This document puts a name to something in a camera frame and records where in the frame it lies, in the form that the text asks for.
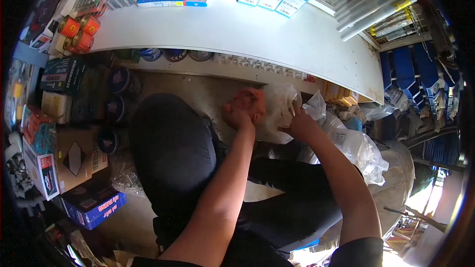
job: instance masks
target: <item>orange can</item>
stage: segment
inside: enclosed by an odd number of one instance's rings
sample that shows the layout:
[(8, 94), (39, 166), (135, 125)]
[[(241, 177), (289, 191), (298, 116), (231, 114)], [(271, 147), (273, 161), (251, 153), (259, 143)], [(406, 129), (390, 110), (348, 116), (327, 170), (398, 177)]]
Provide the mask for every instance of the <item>orange can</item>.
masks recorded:
[(70, 16), (63, 18), (58, 26), (58, 32), (67, 37), (74, 37), (79, 31), (79, 23)]
[(74, 54), (80, 54), (81, 52), (78, 49), (73, 48), (73, 46), (71, 45), (72, 43), (73, 43), (73, 38), (67, 37), (63, 43), (63, 50), (68, 50)]
[(79, 22), (81, 31), (89, 35), (94, 35), (101, 26), (101, 22), (99, 22), (99, 20), (97, 20), (90, 14), (83, 15), (81, 18), (78, 18), (76, 20), (78, 20)]
[(82, 53), (87, 53), (91, 50), (92, 44), (94, 43), (94, 38), (92, 35), (78, 31), (73, 38), (71, 43), (72, 47), (76, 50), (79, 50)]

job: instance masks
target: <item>black pants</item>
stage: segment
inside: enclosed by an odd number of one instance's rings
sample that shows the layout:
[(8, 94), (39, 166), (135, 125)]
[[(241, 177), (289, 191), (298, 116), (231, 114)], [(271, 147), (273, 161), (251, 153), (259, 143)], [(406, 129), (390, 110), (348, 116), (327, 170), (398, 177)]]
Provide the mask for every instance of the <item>black pants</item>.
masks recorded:
[[(209, 121), (181, 98), (154, 94), (132, 118), (135, 167), (157, 217), (157, 244), (168, 247), (190, 220), (199, 196), (224, 158)], [(320, 238), (341, 219), (320, 165), (276, 159), (251, 162), (248, 180), (284, 194), (244, 202), (237, 228), (252, 231), (282, 252)]]

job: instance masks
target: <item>dark round container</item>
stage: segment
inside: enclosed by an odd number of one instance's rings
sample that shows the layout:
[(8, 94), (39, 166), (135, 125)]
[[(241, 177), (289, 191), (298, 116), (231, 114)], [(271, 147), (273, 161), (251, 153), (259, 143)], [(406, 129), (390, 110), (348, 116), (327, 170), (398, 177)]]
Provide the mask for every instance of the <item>dark round container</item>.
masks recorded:
[(107, 78), (110, 92), (135, 98), (142, 90), (140, 79), (129, 69), (121, 66), (113, 70)]
[(181, 61), (188, 54), (187, 50), (179, 50), (179, 49), (162, 49), (162, 51), (163, 51), (163, 56), (165, 56), (165, 58), (169, 62)]
[(137, 103), (118, 95), (112, 95), (104, 103), (105, 118), (109, 122), (128, 122), (136, 109)]
[(157, 48), (139, 49), (137, 51), (139, 52), (140, 56), (148, 62), (158, 60), (162, 56), (162, 51)]
[(102, 128), (97, 133), (97, 145), (105, 154), (110, 155), (129, 146), (127, 129)]
[(211, 59), (214, 53), (205, 50), (189, 50), (188, 55), (190, 55), (190, 58), (194, 61), (202, 62)]

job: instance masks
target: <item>concrete floor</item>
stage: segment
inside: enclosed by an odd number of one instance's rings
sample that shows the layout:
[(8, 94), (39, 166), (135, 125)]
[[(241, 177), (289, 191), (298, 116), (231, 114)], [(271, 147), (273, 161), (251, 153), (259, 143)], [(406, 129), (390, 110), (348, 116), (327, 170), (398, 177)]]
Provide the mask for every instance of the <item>concrete floor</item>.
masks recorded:
[[(181, 97), (193, 109), (212, 119), (218, 136), (227, 144), (232, 142), (235, 132), (221, 119), (220, 106), (233, 98), (236, 90), (242, 87), (259, 87), (243, 81), (212, 77), (155, 72), (136, 73), (143, 83), (140, 99), (153, 93), (164, 92)], [(264, 200), (279, 193), (281, 191), (248, 181), (244, 201)], [(127, 203), (102, 222), (97, 229), (109, 241), (123, 239), (137, 245), (155, 247), (156, 236), (152, 228), (154, 217), (155, 214), (147, 198), (127, 195)]]

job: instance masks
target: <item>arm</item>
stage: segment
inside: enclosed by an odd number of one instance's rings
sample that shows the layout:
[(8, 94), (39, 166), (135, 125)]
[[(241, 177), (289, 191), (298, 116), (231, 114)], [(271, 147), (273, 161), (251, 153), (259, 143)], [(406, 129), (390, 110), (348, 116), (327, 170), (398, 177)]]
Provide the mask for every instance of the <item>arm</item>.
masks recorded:
[(303, 108), (294, 105), (294, 109), (290, 128), (281, 131), (307, 143), (320, 160), (343, 216), (340, 245), (359, 238), (381, 238), (378, 211), (359, 172)]
[(182, 234), (160, 256), (204, 267), (220, 266), (241, 210), (256, 130), (240, 109), (223, 113), (237, 130), (229, 153), (198, 200)]

